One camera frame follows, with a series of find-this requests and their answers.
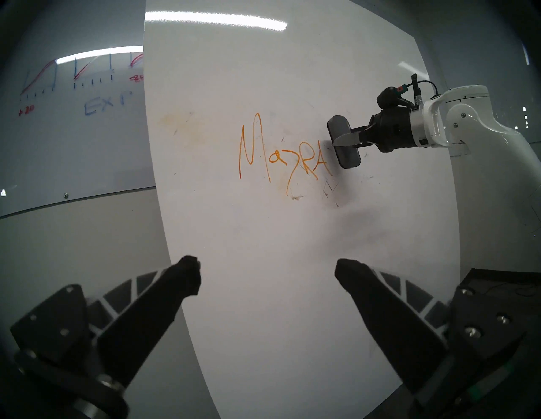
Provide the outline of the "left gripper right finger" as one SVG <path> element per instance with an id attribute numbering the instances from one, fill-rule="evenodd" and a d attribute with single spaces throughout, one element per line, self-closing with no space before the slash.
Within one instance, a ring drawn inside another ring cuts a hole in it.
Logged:
<path id="1" fill-rule="evenodd" d="M 334 276 L 414 394 L 459 394 L 502 367 L 526 335 L 494 298 L 456 287 L 449 303 L 404 277 L 340 258 Z"/>

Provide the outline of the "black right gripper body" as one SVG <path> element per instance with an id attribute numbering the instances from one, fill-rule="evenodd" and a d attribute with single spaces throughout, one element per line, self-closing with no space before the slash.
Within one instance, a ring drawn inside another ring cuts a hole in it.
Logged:
<path id="1" fill-rule="evenodd" d="M 411 110 L 391 107 L 372 115 L 365 129 L 365 142 L 376 145 L 380 152 L 417 147 L 411 128 Z"/>

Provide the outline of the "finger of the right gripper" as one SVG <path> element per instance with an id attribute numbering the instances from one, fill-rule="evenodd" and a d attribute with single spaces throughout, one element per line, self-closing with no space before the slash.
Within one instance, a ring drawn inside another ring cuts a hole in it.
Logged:
<path id="1" fill-rule="evenodd" d="M 340 134 L 332 140 L 334 147 L 362 148 L 375 145 L 375 141 L 366 134 L 368 127 L 358 127 Z"/>

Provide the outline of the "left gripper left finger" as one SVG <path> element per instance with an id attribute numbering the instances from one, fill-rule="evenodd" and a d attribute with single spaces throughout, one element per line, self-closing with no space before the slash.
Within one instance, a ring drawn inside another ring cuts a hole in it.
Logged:
<path id="1" fill-rule="evenodd" d="M 201 286 L 201 264 L 176 264 L 126 280 L 94 297 L 69 284 L 11 326 L 23 356 L 77 376 L 108 375 L 128 386 L 173 323 L 183 300 Z"/>

